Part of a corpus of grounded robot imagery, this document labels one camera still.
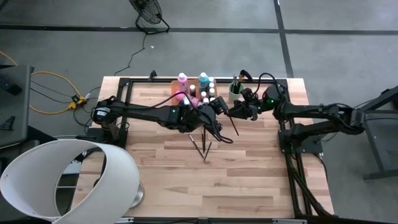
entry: lampshade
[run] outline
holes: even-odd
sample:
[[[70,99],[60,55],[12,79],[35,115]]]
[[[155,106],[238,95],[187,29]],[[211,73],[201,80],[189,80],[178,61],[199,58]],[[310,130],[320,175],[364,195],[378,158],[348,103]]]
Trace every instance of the lampshade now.
[[[93,190],[61,217],[55,191],[66,166],[80,153],[101,148],[106,167]],[[39,145],[12,161],[0,179],[4,198],[20,212],[53,223],[114,223],[132,205],[139,188],[134,159],[124,149],[76,139]]]

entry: wooden tabletop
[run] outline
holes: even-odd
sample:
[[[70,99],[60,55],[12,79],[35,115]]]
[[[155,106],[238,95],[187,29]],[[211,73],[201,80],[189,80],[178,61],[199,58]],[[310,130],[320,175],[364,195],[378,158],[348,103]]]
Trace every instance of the wooden tabletop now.
[[[104,77],[99,100],[116,95],[119,79]],[[303,79],[290,78],[287,82],[291,102],[307,105]],[[245,84],[245,87],[255,89],[257,86]],[[267,85],[261,85],[259,92],[266,88]],[[135,83],[131,103],[151,106],[171,94],[169,83]],[[219,83],[218,94],[227,101],[228,84]],[[126,150],[139,168],[145,198],[139,207],[127,211],[126,216],[294,217],[285,158],[277,140],[279,125],[272,112],[259,114],[257,121],[234,119],[239,136],[226,116],[219,115],[217,120],[224,126],[221,134],[234,143],[213,141],[208,158],[203,162],[187,134],[162,128],[157,123],[128,119]],[[311,119],[295,121],[312,123]],[[200,146],[200,129],[192,135]],[[321,162],[311,154],[302,154],[302,157],[308,188],[325,209],[333,213]],[[90,192],[100,176],[102,161],[102,152],[93,153],[83,161],[73,207]],[[300,190],[298,195],[304,211]]]

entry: pen holder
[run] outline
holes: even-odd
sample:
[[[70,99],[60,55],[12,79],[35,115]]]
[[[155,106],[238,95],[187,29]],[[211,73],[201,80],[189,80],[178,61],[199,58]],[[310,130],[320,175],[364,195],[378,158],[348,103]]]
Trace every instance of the pen holder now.
[[[239,97],[241,97],[241,91],[244,90],[243,84],[241,83],[241,87],[239,88],[239,93],[235,94],[231,91],[232,83],[229,84],[228,91],[229,91],[229,97],[228,101],[233,102],[234,100],[238,100]]]

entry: concrete floor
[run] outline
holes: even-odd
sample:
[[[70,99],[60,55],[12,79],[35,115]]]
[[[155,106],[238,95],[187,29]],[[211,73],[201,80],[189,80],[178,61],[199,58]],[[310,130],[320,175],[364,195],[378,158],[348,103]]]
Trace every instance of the concrete floor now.
[[[179,28],[277,29],[273,0],[159,0],[165,20]],[[286,29],[398,30],[395,0],[280,0]],[[1,23],[134,27],[137,14],[127,1],[11,0]],[[36,71],[65,75],[82,92],[101,84],[103,76],[128,63],[141,48],[139,32],[49,32],[0,30],[0,50]],[[398,84],[396,35],[286,35],[294,77],[304,78],[311,104],[370,100]],[[171,32],[148,36],[145,51],[134,56],[121,75],[230,77],[241,69],[287,77],[279,34]],[[10,64],[0,57],[0,63]],[[45,75],[35,81],[72,94],[66,83]],[[45,89],[59,100],[68,100]],[[65,107],[32,93],[42,110]],[[89,115],[79,111],[78,119]],[[83,134],[72,113],[47,116],[30,112],[29,124],[46,133]],[[398,177],[364,182],[377,171],[365,135],[338,134],[323,145],[331,199],[341,217],[398,222]]]

